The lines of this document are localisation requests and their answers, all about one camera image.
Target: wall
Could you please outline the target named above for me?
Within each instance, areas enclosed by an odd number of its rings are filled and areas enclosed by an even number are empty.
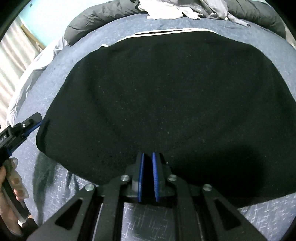
[[[108,0],[32,0],[20,13],[26,28],[45,46],[64,35],[74,17]]]

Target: mattress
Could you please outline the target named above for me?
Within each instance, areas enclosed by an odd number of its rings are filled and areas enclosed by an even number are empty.
[[[273,32],[252,24],[246,28],[230,21],[180,18],[175,20],[146,19],[137,14],[111,22],[82,38],[74,46],[66,46],[53,59],[32,87],[16,118],[21,122],[35,112],[46,114],[51,102],[73,66],[102,44],[111,45],[137,32],[172,28],[207,28],[216,33],[251,44],[261,50],[276,66],[296,99],[296,51],[286,40]],[[15,152],[17,171],[23,178],[30,198],[26,204],[36,223],[41,225],[65,204],[87,180],[67,171],[39,152],[34,131]],[[280,240],[296,216],[296,194],[240,209],[268,240]],[[126,204],[122,240],[175,240],[170,211],[161,207]]]

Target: striped curtain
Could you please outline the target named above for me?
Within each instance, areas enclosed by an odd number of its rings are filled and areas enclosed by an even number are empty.
[[[0,125],[6,127],[6,111],[18,80],[39,54],[20,28],[17,17],[0,42]]]

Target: silver bolt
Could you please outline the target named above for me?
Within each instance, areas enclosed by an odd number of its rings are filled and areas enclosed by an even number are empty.
[[[210,184],[204,184],[203,186],[203,190],[205,190],[206,192],[210,192],[212,189],[213,188]]]
[[[168,176],[168,180],[171,181],[171,182],[174,182],[174,181],[177,180],[177,176],[174,175],[174,174],[171,174],[171,175]]]
[[[120,180],[122,180],[123,182],[128,182],[129,181],[129,175],[122,175],[120,177]]]
[[[85,188],[85,190],[87,190],[89,192],[94,189],[94,185],[89,183],[89,184],[86,184],[84,188]]]

